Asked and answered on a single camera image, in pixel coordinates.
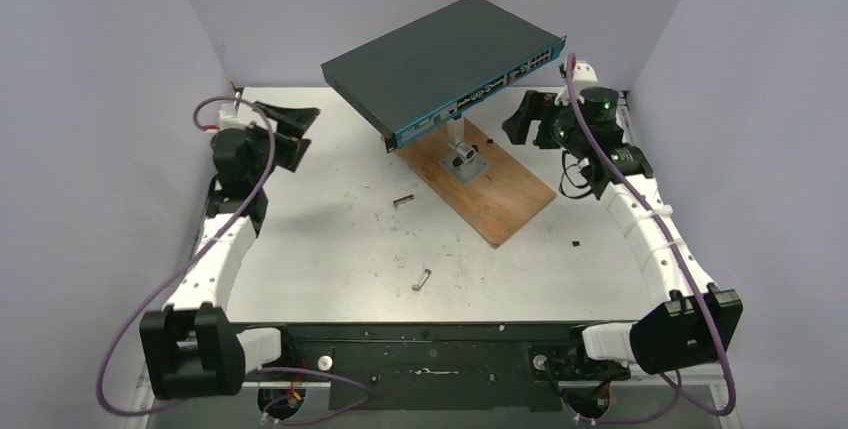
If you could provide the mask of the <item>teal grey network switch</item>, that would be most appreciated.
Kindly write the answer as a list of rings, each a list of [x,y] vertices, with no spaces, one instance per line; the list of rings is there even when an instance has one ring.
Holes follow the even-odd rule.
[[[458,0],[321,69],[393,152],[556,60],[565,42],[488,0]]]

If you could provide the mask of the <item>dark transceiver module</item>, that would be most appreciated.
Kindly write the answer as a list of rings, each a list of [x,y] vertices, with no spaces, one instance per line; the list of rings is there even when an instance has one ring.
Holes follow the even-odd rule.
[[[392,202],[392,205],[395,209],[397,209],[399,206],[412,201],[414,198],[415,198],[414,194],[409,194],[409,195],[403,196],[401,198],[395,199]]]

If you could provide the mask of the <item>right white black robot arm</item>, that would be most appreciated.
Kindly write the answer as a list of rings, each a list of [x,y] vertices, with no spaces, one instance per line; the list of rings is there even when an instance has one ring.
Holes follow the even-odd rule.
[[[686,247],[647,157],[617,121],[619,93],[590,87],[578,100],[573,107],[552,92],[529,90],[502,128],[523,145],[538,122],[536,147],[561,149],[585,164],[584,185],[617,223],[654,307],[636,322],[578,329],[578,342],[565,351],[567,367],[590,377],[605,361],[635,363],[648,374],[720,361],[743,312],[740,296],[720,289]]]

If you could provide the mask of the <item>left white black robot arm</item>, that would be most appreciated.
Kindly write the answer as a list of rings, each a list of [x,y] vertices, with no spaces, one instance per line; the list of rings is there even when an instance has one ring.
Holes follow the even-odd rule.
[[[276,168],[297,170],[311,143],[305,134],[320,111],[255,107],[268,118],[265,126],[240,118],[233,106],[221,108],[210,140],[215,173],[200,241],[163,307],[140,320],[151,387],[162,401],[235,395],[252,371],[282,380],[297,369],[298,352],[285,330],[239,329],[226,307],[266,218],[264,183]]]

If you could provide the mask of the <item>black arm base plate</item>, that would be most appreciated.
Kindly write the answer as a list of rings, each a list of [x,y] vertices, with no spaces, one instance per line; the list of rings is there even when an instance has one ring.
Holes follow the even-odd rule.
[[[557,383],[574,384],[578,404],[633,371],[670,373],[697,365],[694,341],[638,337],[632,362],[591,348],[588,325],[530,323],[287,323],[282,350],[246,383],[303,389],[330,385],[330,406],[361,397],[370,410],[489,410],[524,407],[554,412]]]

